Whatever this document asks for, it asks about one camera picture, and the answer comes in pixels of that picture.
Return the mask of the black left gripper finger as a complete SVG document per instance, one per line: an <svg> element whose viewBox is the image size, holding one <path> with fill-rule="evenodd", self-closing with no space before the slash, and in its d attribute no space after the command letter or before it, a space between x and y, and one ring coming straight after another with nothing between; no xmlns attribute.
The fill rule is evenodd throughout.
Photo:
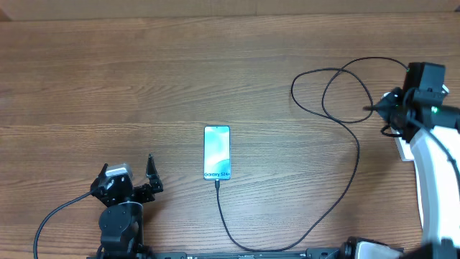
<svg viewBox="0 0 460 259"><path fill-rule="evenodd" d="M148 155L147 166L146 166L146 177L149 180L151 186L159 187L161 186L161 180L159 178L157 169L155 167L155 162L152 153Z"/></svg>
<svg viewBox="0 0 460 259"><path fill-rule="evenodd" d="M108 164L105 163L103 165L103 168L101 169L101 172L97 175L96 179L93 182L94 187L100 187L104 184L104 181L106 179L106 170L108 168Z"/></svg>

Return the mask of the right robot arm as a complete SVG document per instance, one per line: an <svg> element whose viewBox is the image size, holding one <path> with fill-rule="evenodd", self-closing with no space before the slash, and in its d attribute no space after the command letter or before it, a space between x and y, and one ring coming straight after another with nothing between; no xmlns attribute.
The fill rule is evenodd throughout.
<svg viewBox="0 0 460 259"><path fill-rule="evenodd" d="M445 73L444 65L410 63L403 86L371 107L415 166L422 241L405 258L459 257L459 108L443 102Z"/></svg>

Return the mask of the Samsung Galaxy smartphone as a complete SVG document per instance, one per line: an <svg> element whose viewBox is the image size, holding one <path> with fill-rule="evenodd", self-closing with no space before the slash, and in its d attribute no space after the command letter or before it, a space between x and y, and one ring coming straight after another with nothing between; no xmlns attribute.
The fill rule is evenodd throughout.
<svg viewBox="0 0 460 259"><path fill-rule="evenodd" d="M204 127L203 177L209 181L231 178L231 131L226 125Z"/></svg>

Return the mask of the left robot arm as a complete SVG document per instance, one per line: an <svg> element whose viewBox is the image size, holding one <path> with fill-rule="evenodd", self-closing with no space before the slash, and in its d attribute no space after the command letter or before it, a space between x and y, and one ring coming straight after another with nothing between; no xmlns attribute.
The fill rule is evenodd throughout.
<svg viewBox="0 0 460 259"><path fill-rule="evenodd" d="M135 186L132 170L126 163L104 165L91 184L91 195L106 209L99 217L101 250L97 258L154 258L152 248L144 244L144 207L163 191L153 155L148 155L148 183Z"/></svg>

